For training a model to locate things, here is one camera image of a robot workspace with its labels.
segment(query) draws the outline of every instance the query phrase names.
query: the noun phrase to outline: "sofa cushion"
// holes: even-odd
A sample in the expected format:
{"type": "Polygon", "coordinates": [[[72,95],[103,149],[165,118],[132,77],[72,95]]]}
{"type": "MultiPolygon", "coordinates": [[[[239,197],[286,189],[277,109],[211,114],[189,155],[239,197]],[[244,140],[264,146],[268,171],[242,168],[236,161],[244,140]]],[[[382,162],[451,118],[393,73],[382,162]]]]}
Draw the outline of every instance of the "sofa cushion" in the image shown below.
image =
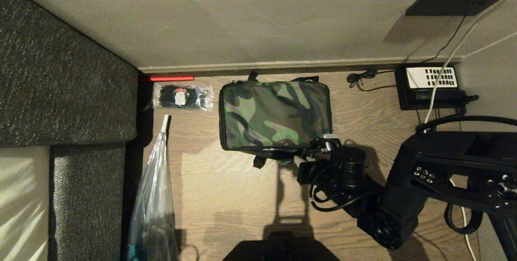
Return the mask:
{"type": "Polygon", "coordinates": [[[50,149],[48,259],[118,260],[125,143],[50,149]]]}

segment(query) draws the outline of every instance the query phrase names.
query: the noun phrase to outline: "white cable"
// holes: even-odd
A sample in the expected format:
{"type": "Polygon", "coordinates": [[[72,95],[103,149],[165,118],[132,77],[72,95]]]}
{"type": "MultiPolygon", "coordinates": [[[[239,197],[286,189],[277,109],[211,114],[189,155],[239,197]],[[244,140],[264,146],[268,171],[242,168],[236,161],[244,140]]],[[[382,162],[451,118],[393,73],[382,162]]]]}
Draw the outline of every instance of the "white cable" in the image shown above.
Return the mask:
{"type": "Polygon", "coordinates": [[[484,49],[488,49],[488,48],[492,47],[492,46],[493,46],[493,45],[495,45],[495,44],[499,44],[500,42],[502,42],[502,41],[504,41],[504,40],[508,40],[509,38],[512,38],[512,37],[513,37],[513,36],[515,36],[515,35],[517,35],[517,32],[515,32],[515,33],[513,33],[513,34],[509,34],[508,36],[506,36],[506,37],[502,38],[501,40],[497,40],[497,41],[495,41],[495,42],[493,42],[493,43],[491,43],[491,44],[488,44],[488,45],[484,46],[483,48],[477,49],[476,51],[472,51],[472,52],[470,52],[469,54],[465,55],[465,58],[467,58],[467,57],[469,57],[469,56],[471,56],[471,55],[474,55],[474,54],[476,54],[476,53],[478,53],[478,52],[481,52],[481,51],[483,51],[484,49]]]}
{"type": "MultiPolygon", "coordinates": [[[[502,4],[507,1],[507,0],[501,0],[498,5],[496,5],[495,7],[491,8],[489,11],[486,11],[483,15],[479,16],[478,18],[476,18],[474,20],[474,22],[472,23],[471,27],[469,27],[469,29],[467,30],[467,32],[463,35],[463,37],[461,38],[461,40],[458,42],[458,44],[456,45],[456,47],[452,50],[452,52],[450,53],[449,57],[447,58],[447,60],[445,61],[445,63],[443,64],[443,66],[441,67],[440,69],[440,72],[438,73],[438,79],[441,78],[441,75],[443,73],[443,71],[445,70],[445,68],[447,67],[447,64],[449,64],[449,62],[451,61],[452,57],[454,56],[454,54],[456,54],[456,51],[458,51],[458,49],[460,49],[460,46],[463,44],[463,42],[465,42],[465,40],[467,40],[467,38],[469,37],[469,35],[471,34],[471,32],[473,31],[473,29],[476,27],[476,25],[478,24],[478,22],[482,21],[484,18],[486,18],[489,14],[493,13],[494,11],[496,11],[499,7],[502,6],[502,4]]],[[[434,87],[433,87],[433,93],[431,94],[431,103],[429,105],[429,110],[427,111],[427,115],[425,116],[425,121],[424,121],[424,124],[427,124],[427,122],[429,121],[429,117],[433,111],[433,105],[434,105],[434,96],[436,95],[436,88],[438,88],[438,81],[439,80],[436,80],[436,82],[434,83],[434,87]]]]}
{"type": "MultiPolygon", "coordinates": [[[[456,186],[456,184],[454,184],[454,181],[452,179],[449,179],[449,181],[451,182],[453,187],[456,186]]],[[[460,208],[461,208],[461,213],[463,215],[463,227],[466,227],[467,226],[467,214],[465,214],[465,208],[463,206],[460,206],[460,208]]],[[[477,261],[476,255],[474,255],[474,251],[472,250],[471,242],[469,241],[469,236],[468,235],[465,235],[465,242],[467,243],[467,248],[471,252],[472,259],[474,261],[477,261]]]]}

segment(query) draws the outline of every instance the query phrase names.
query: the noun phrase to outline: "red stick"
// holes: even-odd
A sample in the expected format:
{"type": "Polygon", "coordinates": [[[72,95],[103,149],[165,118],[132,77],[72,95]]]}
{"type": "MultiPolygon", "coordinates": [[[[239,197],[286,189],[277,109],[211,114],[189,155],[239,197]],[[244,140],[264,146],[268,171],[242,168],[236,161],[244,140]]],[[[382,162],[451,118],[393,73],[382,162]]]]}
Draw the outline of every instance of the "red stick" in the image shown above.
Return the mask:
{"type": "Polygon", "coordinates": [[[161,82],[161,81],[191,81],[194,80],[194,76],[153,76],[153,77],[140,77],[138,81],[144,82],[161,82]]]}

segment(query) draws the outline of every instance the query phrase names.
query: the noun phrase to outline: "gray sofa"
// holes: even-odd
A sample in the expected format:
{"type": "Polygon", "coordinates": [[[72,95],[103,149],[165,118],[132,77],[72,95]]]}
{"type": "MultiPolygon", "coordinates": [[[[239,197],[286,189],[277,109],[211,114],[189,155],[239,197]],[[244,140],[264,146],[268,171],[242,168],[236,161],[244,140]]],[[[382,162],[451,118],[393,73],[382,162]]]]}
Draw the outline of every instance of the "gray sofa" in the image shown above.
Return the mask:
{"type": "Polygon", "coordinates": [[[0,147],[51,145],[49,260],[120,257],[137,70],[30,0],[0,0],[0,147]]]}

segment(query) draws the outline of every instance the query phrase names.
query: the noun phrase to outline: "wooden floor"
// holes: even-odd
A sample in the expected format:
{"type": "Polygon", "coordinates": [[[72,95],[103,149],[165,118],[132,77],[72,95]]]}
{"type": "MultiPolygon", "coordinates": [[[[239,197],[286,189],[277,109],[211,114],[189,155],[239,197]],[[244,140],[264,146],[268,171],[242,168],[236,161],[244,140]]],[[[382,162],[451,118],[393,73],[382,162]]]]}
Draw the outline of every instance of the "wooden floor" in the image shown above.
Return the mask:
{"type": "MultiPolygon", "coordinates": [[[[334,133],[343,141],[367,147],[367,171],[384,184],[400,144],[414,132],[417,114],[400,110],[396,88],[360,92],[349,88],[347,74],[318,74],[320,82],[330,88],[334,133]]],[[[258,80],[287,81],[311,75],[259,75],[258,80]]],[[[279,168],[269,160],[263,169],[256,169],[252,167],[253,156],[222,150],[217,98],[221,87],[233,80],[246,77],[203,77],[188,83],[212,85],[216,98],[212,112],[154,111],[154,136],[160,130],[163,114],[172,116],[168,164],[176,229],[183,234],[182,261],[219,261],[241,241],[261,240],[278,230],[291,230],[298,237],[314,236],[343,261],[471,260],[463,236],[454,233],[443,220],[443,202],[428,200],[413,236],[402,248],[391,251],[357,228],[356,220],[344,211],[320,213],[309,207],[307,188],[298,185],[289,168],[279,168]]],[[[393,74],[387,73],[364,81],[364,86],[394,82],[393,74]]],[[[441,110],[441,116],[450,112],[441,110]]],[[[458,126],[445,128],[457,130],[458,126]]],[[[152,146],[153,143],[145,149],[144,159],[149,157],[152,146]]],[[[454,213],[460,224],[458,211],[454,213]]],[[[479,260],[477,235],[470,235],[470,240],[479,260]]]]}

